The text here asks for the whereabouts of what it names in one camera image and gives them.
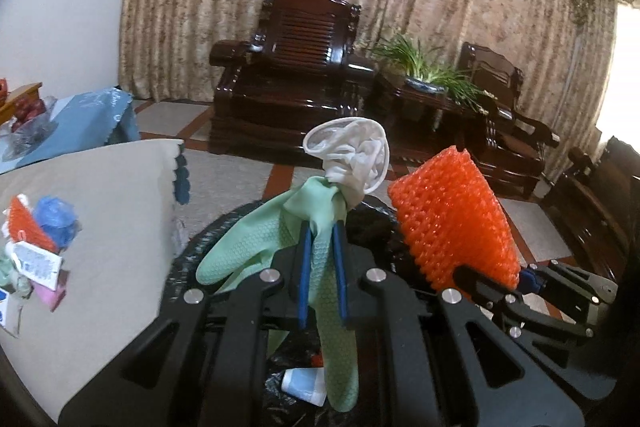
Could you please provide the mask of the white blue striped box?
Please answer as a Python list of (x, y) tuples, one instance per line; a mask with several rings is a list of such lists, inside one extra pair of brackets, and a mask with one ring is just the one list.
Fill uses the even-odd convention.
[(323, 407), (326, 402), (326, 371), (323, 367), (287, 369), (283, 374), (281, 390), (315, 407)]

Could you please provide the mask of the orange foam fruit net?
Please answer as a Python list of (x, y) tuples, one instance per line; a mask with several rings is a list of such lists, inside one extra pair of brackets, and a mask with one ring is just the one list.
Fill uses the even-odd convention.
[(514, 291), (520, 259), (506, 215), (467, 150), (450, 146), (387, 190), (399, 230), (427, 282), (443, 291), (469, 265)]

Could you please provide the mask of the pink pouch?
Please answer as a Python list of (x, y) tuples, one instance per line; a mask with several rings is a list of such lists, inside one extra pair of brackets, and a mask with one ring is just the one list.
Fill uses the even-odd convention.
[(51, 289), (38, 283), (32, 284), (32, 286), (34, 286), (35, 295), (51, 312), (55, 311), (65, 297), (69, 276), (70, 272), (66, 270), (62, 270), (58, 273), (58, 285), (56, 285), (55, 291), (51, 291)]

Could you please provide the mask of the white squeeze tube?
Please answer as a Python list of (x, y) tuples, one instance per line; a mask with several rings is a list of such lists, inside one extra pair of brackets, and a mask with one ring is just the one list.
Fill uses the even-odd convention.
[(58, 288), (58, 276), (63, 262), (58, 254), (27, 242), (7, 243), (6, 253), (24, 277), (49, 291)]

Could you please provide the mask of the white blue medicine box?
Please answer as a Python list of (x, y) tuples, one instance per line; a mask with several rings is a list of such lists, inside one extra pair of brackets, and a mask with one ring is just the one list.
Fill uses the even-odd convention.
[(0, 289), (0, 326), (11, 336), (20, 335), (20, 324), (23, 310), (23, 299), (16, 297), (5, 289)]

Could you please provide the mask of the black trash bin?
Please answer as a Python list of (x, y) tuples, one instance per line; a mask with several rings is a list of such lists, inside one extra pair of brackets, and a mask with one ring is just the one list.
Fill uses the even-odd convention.
[(496, 381), (502, 336), (476, 306), (446, 303), (388, 274), (367, 278), (375, 260), (399, 247), (390, 207), (370, 197), (332, 233), (341, 261), (338, 321), (355, 335), (362, 380), (347, 413), (286, 399), (284, 373), (308, 365), (319, 319), (304, 303), (311, 231), (274, 258), (277, 278), (252, 275), (234, 291), (204, 288), (180, 371), (198, 388), (181, 400), (176, 426), (510, 426)]

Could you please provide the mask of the dark wooden side table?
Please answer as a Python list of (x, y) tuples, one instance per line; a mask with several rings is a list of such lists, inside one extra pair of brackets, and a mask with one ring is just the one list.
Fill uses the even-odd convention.
[(367, 98), (366, 114), (385, 129), (393, 162), (418, 164), (450, 145), (463, 150), (470, 134), (484, 133), (486, 118), (446, 94), (421, 92), (404, 77), (382, 72)]

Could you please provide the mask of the blue plastic bag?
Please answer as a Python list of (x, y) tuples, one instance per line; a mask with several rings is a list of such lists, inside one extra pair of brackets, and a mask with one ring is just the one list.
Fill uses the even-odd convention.
[(57, 197), (41, 197), (32, 215), (59, 251), (70, 246), (80, 229), (74, 206)]

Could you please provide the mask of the potted green plant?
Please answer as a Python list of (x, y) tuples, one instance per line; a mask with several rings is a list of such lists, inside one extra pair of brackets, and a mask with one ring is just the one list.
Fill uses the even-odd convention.
[(439, 62), (439, 50), (439, 46), (427, 50), (419, 39), (406, 34), (381, 38), (369, 48), (372, 56), (401, 75), (410, 87), (428, 94), (446, 94), (454, 104), (486, 116), (486, 102), (495, 97), (472, 83), (464, 70)]

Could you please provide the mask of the blue tablecloth side table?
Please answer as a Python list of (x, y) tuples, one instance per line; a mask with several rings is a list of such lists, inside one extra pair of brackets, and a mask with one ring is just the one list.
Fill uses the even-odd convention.
[[(134, 98), (117, 88), (60, 98), (46, 106), (58, 127), (25, 156), (9, 161), (1, 159), (2, 172), (82, 150), (141, 139)], [(1, 133), (1, 154), (6, 148), (3, 138), (10, 132)]]

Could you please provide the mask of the glass fruit bowl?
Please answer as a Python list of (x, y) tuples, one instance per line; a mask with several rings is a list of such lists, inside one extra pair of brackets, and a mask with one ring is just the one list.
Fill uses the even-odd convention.
[(56, 127), (58, 124), (51, 118), (49, 112), (24, 122), (3, 138), (6, 142), (6, 148), (1, 154), (1, 159), (3, 161), (14, 160), (32, 152), (49, 138)]

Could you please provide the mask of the red apples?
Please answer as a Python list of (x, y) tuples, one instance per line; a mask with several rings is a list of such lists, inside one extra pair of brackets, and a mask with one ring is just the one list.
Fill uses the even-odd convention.
[(14, 118), (11, 132), (20, 129), (23, 124), (47, 112), (47, 106), (41, 98), (19, 98), (14, 104)]

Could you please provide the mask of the red ornament on cabinet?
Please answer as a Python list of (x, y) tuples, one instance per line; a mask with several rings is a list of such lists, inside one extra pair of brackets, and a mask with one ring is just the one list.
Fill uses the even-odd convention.
[(9, 95), (8, 82), (6, 79), (0, 79), (0, 107), (6, 104), (6, 99)]

